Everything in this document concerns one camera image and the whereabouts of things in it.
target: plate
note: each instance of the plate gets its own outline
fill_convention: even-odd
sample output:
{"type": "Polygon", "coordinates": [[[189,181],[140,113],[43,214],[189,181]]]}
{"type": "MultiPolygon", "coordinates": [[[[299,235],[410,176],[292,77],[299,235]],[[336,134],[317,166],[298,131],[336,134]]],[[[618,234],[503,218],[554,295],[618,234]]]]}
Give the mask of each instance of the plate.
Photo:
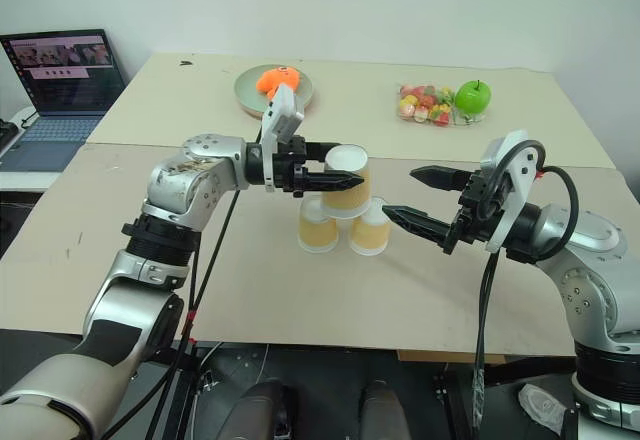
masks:
{"type": "MultiPolygon", "coordinates": [[[[256,83],[267,70],[286,66],[287,65],[258,65],[257,67],[250,68],[236,78],[233,90],[235,91],[238,102],[246,112],[254,117],[262,118],[262,114],[269,104],[269,99],[266,94],[256,90],[256,83]]],[[[313,96],[313,84],[304,72],[300,70],[298,70],[298,72],[300,72],[300,83],[298,84],[296,95],[302,101],[304,107],[307,108],[313,96]]]]}

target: tabletop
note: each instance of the tabletop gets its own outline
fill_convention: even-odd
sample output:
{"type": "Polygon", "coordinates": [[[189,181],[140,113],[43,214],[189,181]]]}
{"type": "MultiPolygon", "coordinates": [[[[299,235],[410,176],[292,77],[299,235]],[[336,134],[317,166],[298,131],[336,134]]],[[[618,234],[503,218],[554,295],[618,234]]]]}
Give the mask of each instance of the tabletop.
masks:
{"type": "Polygon", "coordinates": [[[308,140],[362,145],[376,158],[475,162],[491,140],[526,128],[530,138],[546,146],[550,164],[613,168],[553,76],[523,69],[156,53],[88,141],[179,146],[209,132],[253,139],[259,121],[240,108],[233,85],[242,72],[261,64],[292,65],[313,82],[314,95],[298,130],[308,140]],[[401,84],[457,88],[476,79],[492,89],[487,119],[478,125],[439,128],[395,115],[401,84]]]}
{"type": "MultiPolygon", "coordinates": [[[[123,223],[138,214],[152,167],[175,148],[86,145],[44,194],[0,262],[0,326],[79,333],[116,251],[123,223]]],[[[372,192],[451,221],[456,192],[431,190],[408,176],[434,162],[371,159],[372,192]]],[[[477,164],[446,165],[473,169],[477,164]]],[[[624,227],[640,253],[640,207],[619,172],[569,168],[581,207],[624,227]]],[[[203,232],[203,272],[230,202],[223,197],[203,232]]],[[[546,176],[530,197],[566,202],[546,176]]],[[[300,200],[252,187],[240,195],[200,308],[201,340],[324,344],[473,352],[477,298],[487,252],[460,244],[448,256],[395,228],[376,257],[337,248],[308,254],[296,240],[300,200]]],[[[186,298],[186,291],[178,292],[186,298]]],[[[573,342],[555,286],[535,267],[501,259],[487,320],[486,351],[571,355],[573,342]]]]}

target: black floor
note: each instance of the black floor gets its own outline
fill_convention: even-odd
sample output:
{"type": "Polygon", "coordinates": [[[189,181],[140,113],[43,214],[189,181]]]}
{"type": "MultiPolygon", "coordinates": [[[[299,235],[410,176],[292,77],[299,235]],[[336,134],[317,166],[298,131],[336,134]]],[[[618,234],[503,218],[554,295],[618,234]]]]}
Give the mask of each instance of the black floor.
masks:
{"type": "MultiPolygon", "coordinates": [[[[22,375],[50,355],[69,350],[73,337],[44,333],[0,330],[0,391],[7,390],[22,375]]],[[[196,439],[214,439],[222,422],[240,395],[256,381],[265,346],[225,345],[210,365],[219,381],[211,392],[199,396],[195,420],[196,439]]],[[[370,381],[384,379],[394,388],[404,406],[414,439],[449,439],[443,407],[436,397],[432,378],[443,364],[400,363],[395,353],[380,350],[320,349],[271,345],[262,379],[277,377],[295,387],[300,407],[297,438],[305,440],[355,440],[358,438],[358,400],[370,381]]],[[[468,385],[469,367],[458,371],[468,385]]],[[[163,367],[143,365],[121,405],[120,417],[157,381],[163,367]]],[[[534,382],[568,404],[571,400],[566,376],[534,382]]],[[[517,403],[521,384],[487,390],[483,439],[554,439],[551,431],[533,423],[517,403]]],[[[468,391],[463,392],[468,398],[468,391]]],[[[114,438],[144,438],[156,399],[114,438]]],[[[159,428],[155,438],[162,438],[159,428]]]]}

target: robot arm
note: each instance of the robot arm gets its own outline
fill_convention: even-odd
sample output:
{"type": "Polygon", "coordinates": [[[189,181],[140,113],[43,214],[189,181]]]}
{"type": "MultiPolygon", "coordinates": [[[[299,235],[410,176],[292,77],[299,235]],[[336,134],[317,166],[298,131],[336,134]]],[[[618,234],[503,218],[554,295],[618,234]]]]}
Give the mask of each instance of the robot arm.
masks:
{"type": "Polygon", "coordinates": [[[622,230],[589,211],[579,213],[570,238],[556,248],[571,226],[570,212],[526,203],[536,173],[543,171],[541,147],[518,131],[492,143],[478,171],[412,171],[431,187],[462,192],[451,224],[407,206],[383,209],[445,253],[459,240],[480,240],[492,253],[504,247],[508,258],[544,271],[560,292],[575,341],[572,382],[582,411],[640,431],[640,262],[627,252],[622,230]]]}
{"type": "Polygon", "coordinates": [[[259,143],[199,135],[155,167],[141,215],[123,227],[129,243],[87,313],[82,343],[47,359],[0,397],[1,438],[100,438],[140,363],[171,344],[184,306],[173,291],[184,284],[191,254],[225,192],[257,184],[302,196],[363,181],[348,172],[307,171],[306,160],[324,161],[335,144],[294,136],[302,118],[293,91],[282,85],[264,114],[259,143]]]}

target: yellow paper cup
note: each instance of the yellow paper cup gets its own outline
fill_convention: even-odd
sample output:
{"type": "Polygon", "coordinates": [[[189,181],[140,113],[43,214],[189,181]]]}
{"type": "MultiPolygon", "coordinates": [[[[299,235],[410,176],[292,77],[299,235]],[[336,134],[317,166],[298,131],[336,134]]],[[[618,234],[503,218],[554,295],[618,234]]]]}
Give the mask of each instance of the yellow paper cup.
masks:
{"type": "Polygon", "coordinates": [[[355,218],[362,215],[371,203],[371,181],[369,157],[358,145],[338,145],[327,153],[325,170],[346,170],[360,175],[364,182],[349,190],[324,192],[322,206],[327,216],[333,218],[355,218]]]}
{"type": "Polygon", "coordinates": [[[302,200],[298,243],[310,253],[330,252],[338,243],[336,220],[323,212],[320,195],[309,195],[302,200]]]}
{"type": "Polygon", "coordinates": [[[351,224],[349,246],[360,255],[373,256],[382,253],[389,243],[391,220],[382,211],[386,202],[373,197],[371,205],[351,224]]]}

